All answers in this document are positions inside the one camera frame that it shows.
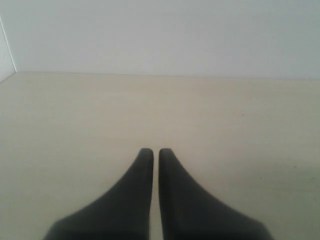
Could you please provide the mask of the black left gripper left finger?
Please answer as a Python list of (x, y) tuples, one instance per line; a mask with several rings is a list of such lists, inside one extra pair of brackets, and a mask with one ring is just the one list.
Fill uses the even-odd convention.
[(55, 222), (46, 240), (148, 240), (153, 191), (153, 151), (142, 148), (105, 194)]

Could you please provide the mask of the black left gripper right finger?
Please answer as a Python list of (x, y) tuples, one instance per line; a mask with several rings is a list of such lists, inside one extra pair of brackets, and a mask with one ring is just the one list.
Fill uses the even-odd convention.
[(159, 151), (158, 196), (165, 240), (273, 239), (261, 222), (208, 193), (170, 148)]

